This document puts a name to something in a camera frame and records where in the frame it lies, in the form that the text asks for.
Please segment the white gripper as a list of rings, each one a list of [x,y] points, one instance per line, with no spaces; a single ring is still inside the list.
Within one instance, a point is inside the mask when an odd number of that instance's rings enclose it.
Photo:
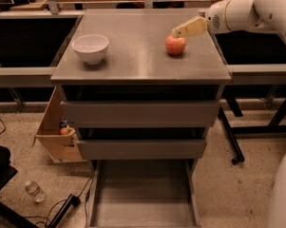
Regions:
[[[174,38],[201,35],[207,31],[207,24],[208,30],[214,34],[228,32],[224,15],[227,3],[227,0],[222,0],[213,4],[205,13],[207,20],[201,16],[196,16],[173,28],[171,35]]]

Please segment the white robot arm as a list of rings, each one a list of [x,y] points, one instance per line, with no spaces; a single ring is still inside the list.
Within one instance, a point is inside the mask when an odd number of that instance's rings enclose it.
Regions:
[[[223,0],[207,9],[203,17],[173,28],[171,34],[180,38],[238,30],[273,32],[286,45],[286,0]],[[286,154],[276,172],[266,228],[286,228]]]

